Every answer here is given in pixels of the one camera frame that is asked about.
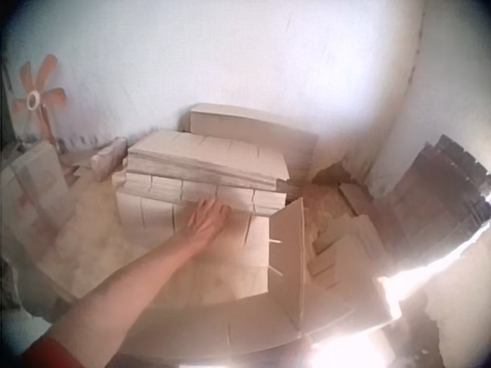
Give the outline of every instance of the fan hub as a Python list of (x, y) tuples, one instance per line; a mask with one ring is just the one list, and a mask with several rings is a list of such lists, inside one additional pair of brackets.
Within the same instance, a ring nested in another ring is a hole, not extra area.
[(41, 95), (36, 90), (29, 92), (27, 97), (27, 105), (30, 111), (36, 110), (41, 103)]

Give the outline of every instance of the hand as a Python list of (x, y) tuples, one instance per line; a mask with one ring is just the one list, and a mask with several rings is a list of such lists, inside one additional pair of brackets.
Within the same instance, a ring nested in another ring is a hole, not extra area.
[(232, 209), (218, 199), (200, 200), (186, 227), (194, 251), (202, 251), (222, 231)]

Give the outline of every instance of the red sleeve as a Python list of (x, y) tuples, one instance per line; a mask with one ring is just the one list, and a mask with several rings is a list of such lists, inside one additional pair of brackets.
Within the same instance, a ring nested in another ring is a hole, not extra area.
[(50, 337), (43, 336), (22, 356), (21, 366), (36, 368), (83, 368), (72, 355)]

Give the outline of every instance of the person's arm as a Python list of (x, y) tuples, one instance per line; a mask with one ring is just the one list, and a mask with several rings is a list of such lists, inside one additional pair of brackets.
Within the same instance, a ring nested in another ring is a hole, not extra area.
[(176, 270), (222, 230), (230, 207), (200, 202), (187, 228), (112, 274), (49, 331), (83, 366), (105, 366), (128, 330)]

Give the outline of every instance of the fan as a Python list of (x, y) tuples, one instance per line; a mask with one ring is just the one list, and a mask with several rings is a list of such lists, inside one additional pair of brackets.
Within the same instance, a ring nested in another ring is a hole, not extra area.
[(18, 113), (26, 109), (29, 111), (29, 117), (32, 112), (36, 113), (41, 135), (43, 136), (43, 139), (49, 140), (51, 143), (54, 143), (54, 137), (49, 125), (46, 106), (65, 105), (67, 103), (67, 96), (65, 95), (63, 88), (52, 88), (43, 91), (44, 83), (57, 65), (58, 60), (56, 57), (51, 54), (47, 55), (39, 68), (35, 82), (31, 76), (31, 62), (27, 61), (22, 65), (19, 74), (27, 97), (22, 99), (16, 98), (12, 106), (12, 113)]

